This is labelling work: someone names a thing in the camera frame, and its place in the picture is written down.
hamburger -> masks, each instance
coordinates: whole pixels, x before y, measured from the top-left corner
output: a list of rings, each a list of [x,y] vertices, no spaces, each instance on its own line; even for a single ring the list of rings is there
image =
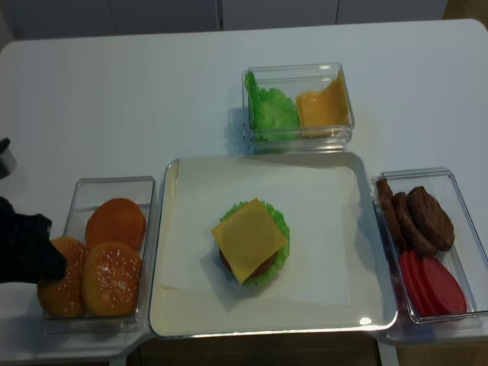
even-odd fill
[[[257,198],[235,204],[212,229],[223,267],[243,285],[267,284],[290,253],[283,214]]]

burger patty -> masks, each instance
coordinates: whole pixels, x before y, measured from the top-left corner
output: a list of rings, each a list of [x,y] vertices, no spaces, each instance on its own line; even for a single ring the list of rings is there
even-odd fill
[[[395,214],[395,210],[393,209],[393,205],[391,203],[393,192],[391,191],[386,178],[381,178],[378,180],[376,185],[378,189],[378,200],[380,201],[383,215],[387,220],[388,230],[390,231],[391,238],[393,239],[393,242],[398,250],[403,252],[404,250],[408,249],[408,245],[403,237],[402,230],[398,224],[397,215]]]
[[[265,273],[268,270],[268,268],[270,268],[271,265],[273,264],[273,262],[275,261],[276,255],[277,255],[277,253],[273,254],[271,257],[269,257],[263,263],[261,263],[261,265],[249,276],[249,278],[251,278],[251,279],[257,278],[260,275],[262,275],[263,273]],[[219,257],[220,257],[220,260],[222,261],[223,266],[226,269],[228,269],[229,271],[232,271],[232,269],[230,268],[229,262],[226,260],[226,257],[223,256],[223,253],[220,250],[219,250]]]
[[[454,244],[454,227],[441,205],[424,187],[415,187],[407,197],[412,218],[422,234],[440,250]]]
[[[403,192],[395,194],[392,204],[400,229],[410,245],[413,246],[417,254],[425,257],[433,257],[437,252],[437,248],[423,236],[413,222],[406,202],[406,194]]]

black glove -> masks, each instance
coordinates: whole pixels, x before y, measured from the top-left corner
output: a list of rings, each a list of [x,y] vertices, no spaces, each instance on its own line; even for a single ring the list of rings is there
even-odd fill
[[[15,213],[0,197],[0,283],[63,279],[66,260],[49,241],[50,230],[51,220]]]

yellow cheese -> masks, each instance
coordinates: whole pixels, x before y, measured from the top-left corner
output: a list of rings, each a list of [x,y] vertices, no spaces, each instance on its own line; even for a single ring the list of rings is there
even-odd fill
[[[302,127],[346,124],[348,105],[342,73],[322,91],[308,91],[298,95],[297,106]]]
[[[257,198],[214,227],[212,235],[240,284],[286,243]]]

dark floor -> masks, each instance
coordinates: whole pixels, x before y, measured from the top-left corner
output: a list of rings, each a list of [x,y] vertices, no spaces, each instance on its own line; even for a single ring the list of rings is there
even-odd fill
[[[444,19],[476,19],[488,29],[488,0],[449,0]]]
[[[488,342],[397,347],[400,366],[488,366]],[[221,339],[150,340],[127,366],[379,366],[376,341],[364,333],[261,335]],[[107,366],[107,362],[78,366]]]

